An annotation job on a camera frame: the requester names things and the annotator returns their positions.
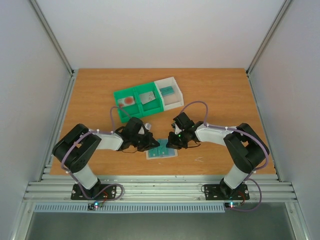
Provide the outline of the beige card holder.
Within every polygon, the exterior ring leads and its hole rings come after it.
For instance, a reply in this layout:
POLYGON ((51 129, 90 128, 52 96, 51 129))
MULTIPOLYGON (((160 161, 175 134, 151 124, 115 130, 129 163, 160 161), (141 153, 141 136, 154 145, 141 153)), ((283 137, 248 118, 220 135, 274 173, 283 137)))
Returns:
POLYGON ((161 157, 161 158, 151 158, 151 159, 146 159, 147 160, 152 160, 152 159, 164 159, 164 158, 173 158, 173 157, 177 157, 178 156, 178 150, 177 149, 172 149, 172 148, 167 148, 169 150, 169 156, 167 157, 161 157))

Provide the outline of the white card magnetic stripe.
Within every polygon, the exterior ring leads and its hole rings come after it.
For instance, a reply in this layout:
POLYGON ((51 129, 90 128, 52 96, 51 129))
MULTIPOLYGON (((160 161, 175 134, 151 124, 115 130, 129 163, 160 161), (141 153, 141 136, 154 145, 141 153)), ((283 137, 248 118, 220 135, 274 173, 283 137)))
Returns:
POLYGON ((155 99, 152 99, 152 100, 150 100, 150 99, 148 99, 147 98, 147 93, 148 92, 145 92, 145 93, 141 93, 140 95, 139 95, 139 99, 140 99, 140 102, 141 102, 141 104, 142 105, 145 105, 145 104, 147 104, 147 103, 150 103, 150 102, 152 102, 152 101, 154 101, 155 99))

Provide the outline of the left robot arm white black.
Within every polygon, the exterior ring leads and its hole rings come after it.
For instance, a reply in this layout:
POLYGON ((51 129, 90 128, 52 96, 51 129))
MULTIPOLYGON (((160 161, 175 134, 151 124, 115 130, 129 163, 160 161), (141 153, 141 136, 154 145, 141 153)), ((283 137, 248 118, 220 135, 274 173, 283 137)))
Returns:
POLYGON ((89 167, 89 160, 97 150, 123 152, 134 147, 146 152, 160 146, 148 125, 132 117, 111 132, 93 130, 84 124, 77 124, 52 149, 52 154, 70 176, 80 184, 82 192, 89 199, 96 199, 101 193, 98 177, 89 167))

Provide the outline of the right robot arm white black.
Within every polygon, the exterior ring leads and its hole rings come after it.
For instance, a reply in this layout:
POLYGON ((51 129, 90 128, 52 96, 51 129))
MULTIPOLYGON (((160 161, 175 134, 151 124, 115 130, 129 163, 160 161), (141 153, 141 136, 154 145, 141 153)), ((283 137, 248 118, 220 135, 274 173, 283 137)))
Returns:
POLYGON ((213 143, 225 146, 233 161, 230 171, 220 181, 217 193, 224 199, 234 197, 240 185, 265 160, 270 151, 266 144, 247 123, 238 126, 218 126, 203 121, 194 122, 184 112, 173 118, 167 148, 187 149, 189 142, 213 143))

